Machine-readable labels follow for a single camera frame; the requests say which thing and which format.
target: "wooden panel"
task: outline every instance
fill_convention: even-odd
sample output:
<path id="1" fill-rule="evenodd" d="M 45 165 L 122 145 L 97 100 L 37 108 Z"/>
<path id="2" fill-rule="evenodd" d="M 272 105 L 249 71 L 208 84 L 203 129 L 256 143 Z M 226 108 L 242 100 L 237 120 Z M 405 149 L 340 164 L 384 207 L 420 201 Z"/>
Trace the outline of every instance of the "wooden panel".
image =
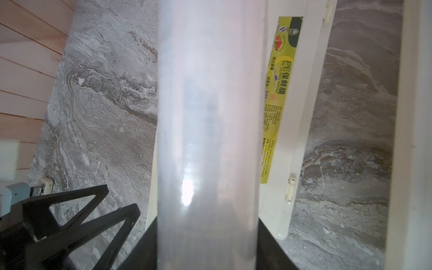
<path id="1" fill-rule="evenodd" d="M 0 90 L 48 102 L 54 78 L 0 58 Z"/>
<path id="2" fill-rule="evenodd" d="M 61 54 L 0 25 L 0 57 L 54 78 Z"/>
<path id="3" fill-rule="evenodd" d="M 26 182 L 27 183 L 29 181 L 29 172 L 30 172 L 30 169 L 17 170 L 16 174 L 15 174 L 14 181 L 16 181 L 17 183 L 19 183 L 19 182 Z"/>
<path id="4" fill-rule="evenodd" d="M 0 113 L 44 119 L 48 103 L 0 91 Z"/>
<path id="5" fill-rule="evenodd" d="M 73 10 L 60 0 L 13 0 L 51 26 L 67 35 Z"/>
<path id="6" fill-rule="evenodd" d="M 0 0 L 0 23 L 63 54 L 67 35 L 10 0 Z"/>
<path id="7" fill-rule="evenodd" d="M 28 169 L 36 153 L 36 143 L 20 143 L 17 169 Z"/>
<path id="8" fill-rule="evenodd" d="M 0 181 L 9 182 L 15 178 L 18 164 L 19 141 L 0 139 Z"/>
<path id="9" fill-rule="evenodd" d="M 78 0 L 61 0 L 61 1 L 73 10 L 75 10 L 76 3 L 78 2 Z"/>
<path id="10" fill-rule="evenodd" d="M 39 119 L 0 114 L 0 138 L 37 143 L 42 123 Z"/>

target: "plastic wrap roll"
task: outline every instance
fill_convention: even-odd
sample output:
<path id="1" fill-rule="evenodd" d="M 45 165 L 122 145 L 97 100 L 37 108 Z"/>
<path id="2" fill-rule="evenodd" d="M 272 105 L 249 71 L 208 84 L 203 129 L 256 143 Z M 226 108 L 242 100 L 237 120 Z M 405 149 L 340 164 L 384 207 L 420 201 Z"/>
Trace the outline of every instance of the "plastic wrap roll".
<path id="1" fill-rule="evenodd" d="M 158 269 L 254 269 L 265 0 L 159 2 Z"/>

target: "cling film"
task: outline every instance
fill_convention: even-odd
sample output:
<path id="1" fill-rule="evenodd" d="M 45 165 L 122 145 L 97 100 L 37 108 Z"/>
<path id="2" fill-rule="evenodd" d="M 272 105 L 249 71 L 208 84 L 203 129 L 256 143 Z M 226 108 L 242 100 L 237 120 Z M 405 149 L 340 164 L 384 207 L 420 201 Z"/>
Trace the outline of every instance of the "cling film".
<path id="1" fill-rule="evenodd" d="M 302 17 L 279 17 L 266 75 L 261 183 L 267 183 L 288 93 Z"/>

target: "gray marble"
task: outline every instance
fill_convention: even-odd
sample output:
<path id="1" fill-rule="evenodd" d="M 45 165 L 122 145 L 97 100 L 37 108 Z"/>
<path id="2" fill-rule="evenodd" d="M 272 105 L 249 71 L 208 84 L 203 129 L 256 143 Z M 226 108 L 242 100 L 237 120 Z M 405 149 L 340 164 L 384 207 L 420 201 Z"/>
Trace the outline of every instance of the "gray marble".
<path id="1" fill-rule="evenodd" d="M 403 2 L 339 0 L 289 236 L 301 270 L 383 269 Z"/>
<path id="2" fill-rule="evenodd" d="M 402 0 L 339 0 L 289 236 L 301 270 L 383 269 Z M 31 178 L 107 184 L 93 219 L 137 203 L 144 232 L 157 121 L 157 0 L 79 0 Z M 53 207 L 65 223 L 88 200 Z M 71 255 L 91 269 L 116 226 Z"/>
<path id="3" fill-rule="evenodd" d="M 80 0 L 73 18 L 31 177 L 48 176 L 54 192 L 107 184 L 89 216 L 137 203 L 141 216 L 119 260 L 146 225 L 157 116 L 157 1 Z M 65 223 L 88 200 L 54 207 Z M 72 254 L 91 269 L 115 227 Z"/>

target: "wooden wall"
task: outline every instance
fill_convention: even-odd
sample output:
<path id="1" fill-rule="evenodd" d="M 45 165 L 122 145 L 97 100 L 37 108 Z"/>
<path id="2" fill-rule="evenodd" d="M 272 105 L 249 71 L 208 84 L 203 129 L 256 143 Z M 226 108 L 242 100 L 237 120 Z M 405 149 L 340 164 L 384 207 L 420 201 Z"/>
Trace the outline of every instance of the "wooden wall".
<path id="1" fill-rule="evenodd" d="M 0 0 L 0 139 L 26 180 L 77 0 Z"/>

